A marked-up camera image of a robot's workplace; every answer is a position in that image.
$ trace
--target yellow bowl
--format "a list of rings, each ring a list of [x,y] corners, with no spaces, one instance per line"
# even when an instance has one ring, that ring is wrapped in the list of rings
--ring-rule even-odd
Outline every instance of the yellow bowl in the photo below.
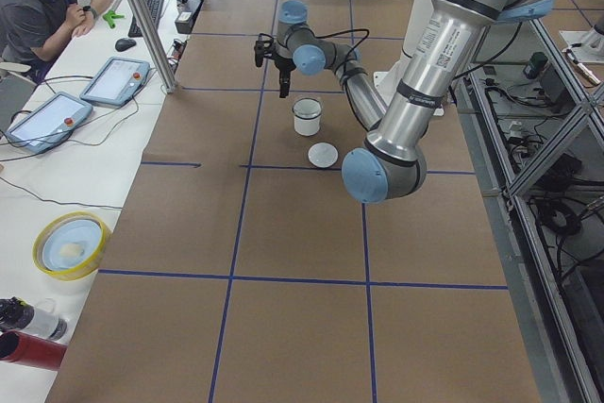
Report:
[[[88,258],[86,258],[81,263],[78,263],[76,266],[61,270],[53,270],[48,268],[48,266],[44,264],[42,255],[46,242],[59,228],[64,227],[73,221],[80,220],[92,221],[99,226],[101,230],[101,238],[98,244],[96,245],[96,248]],[[51,222],[48,226],[44,228],[44,230],[42,230],[42,233],[38,235],[38,238],[36,239],[33,248],[34,263],[36,263],[38,269],[46,273],[48,276],[57,278],[59,280],[76,280],[77,278],[87,276],[92,271],[98,268],[98,265],[101,262],[101,259],[103,258],[103,251],[105,250],[105,246],[110,236],[111,230],[109,230],[109,228],[101,219],[94,216],[93,214],[84,211],[76,211],[70,214],[65,214],[64,216],[61,216]]]

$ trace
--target white cup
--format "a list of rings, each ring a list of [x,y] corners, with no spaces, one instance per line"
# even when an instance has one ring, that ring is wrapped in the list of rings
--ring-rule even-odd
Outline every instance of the white cup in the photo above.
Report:
[[[292,107],[294,129],[301,136],[312,136],[319,132],[321,103],[313,98],[298,99]]]

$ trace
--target gray polo shirt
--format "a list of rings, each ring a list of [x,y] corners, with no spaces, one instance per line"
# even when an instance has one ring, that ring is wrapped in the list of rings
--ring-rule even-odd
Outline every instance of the gray polo shirt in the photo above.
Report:
[[[17,63],[39,63],[31,48],[43,47],[65,22],[67,7],[74,3],[77,0],[0,0],[8,42],[2,57]]]

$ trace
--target chair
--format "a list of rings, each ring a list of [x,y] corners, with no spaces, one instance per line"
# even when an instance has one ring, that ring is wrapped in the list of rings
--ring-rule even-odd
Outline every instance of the chair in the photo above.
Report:
[[[7,45],[7,32],[0,16],[0,56]],[[36,89],[33,80],[22,76],[29,66],[3,61],[0,57],[0,130],[10,126],[12,115],[21,110]]]

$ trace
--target computer mouse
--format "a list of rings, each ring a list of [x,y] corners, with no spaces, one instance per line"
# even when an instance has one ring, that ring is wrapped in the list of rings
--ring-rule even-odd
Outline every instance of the computer mouse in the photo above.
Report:
[[[115,42],[115,50],[117,52],[124,52],[132,46],[136,46],[136,41],[131,38],[120,38]]]

